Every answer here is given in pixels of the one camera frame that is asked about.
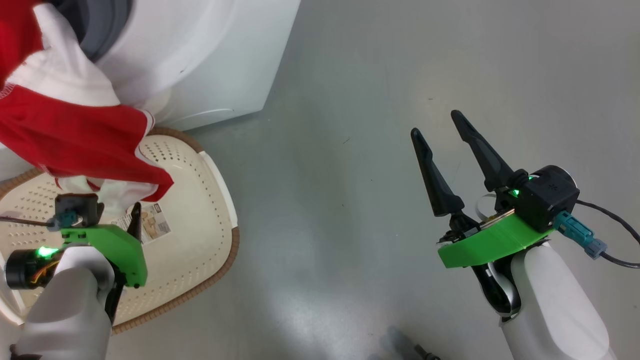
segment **laundry basket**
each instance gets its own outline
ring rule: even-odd
[[[114,321],[115,334],[185,303],[214,284],[233,264],[239,246],[237,216],[227,186],[194,139],[180,131],[155,128],[140,143],[140,151],[162,166],[174,185],[159,202],[141,203],[148,279],[142,288],[125,288]],[[30,170],[0,186],[0,215],[46,221],[53,215],[53,201],[59,193],[50,175]],[[101,223],[125,228],[128,220],[103,218]],[[3,263],[14,250],[43,245],[60,247],[60,233],[0,222]],[[0,310],[20,325],[41,292],[41,288],[5,289]]]

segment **floor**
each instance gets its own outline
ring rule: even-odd
[[[409,132],[469,213],[485,191],[456,108],[513,168],[561,165],[581,199],[638,224],[638,15],[633,0],[302,0],[264,110],[190,131],[236,205],[233,268],[113,337],[108,359],[411,360],[415,342],[443,360],[511,359],[472,272],[438,259],[447,219]],[[640,257],[614,222],[575,213],[611,253]],[[618,358],[637,358],[640,277],[553,246]]]

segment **teal connector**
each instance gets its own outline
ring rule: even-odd
[[[563,211],[554,219],[554,229],[575,241],[591,259],[597,259],[607,250],[607,244],[593,237],[593,231],[569,212]]]

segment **washing machine drum opening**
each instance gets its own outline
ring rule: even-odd
[[[118,40],[133,0],[49,0],[69,21],[80,48],[98,61]]]

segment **green bracket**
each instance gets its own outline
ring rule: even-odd
[[[89,243],[95,247],[125,274],[127,286],[137,288],[147,283],[147,263],[142,244],[116,225],[67,227],[60,233],[65,242]]]
[[[522,251],[553,232],[539,233],[511,214],[468,238],[445,245],[438,255],[446,268],[483,265]]]

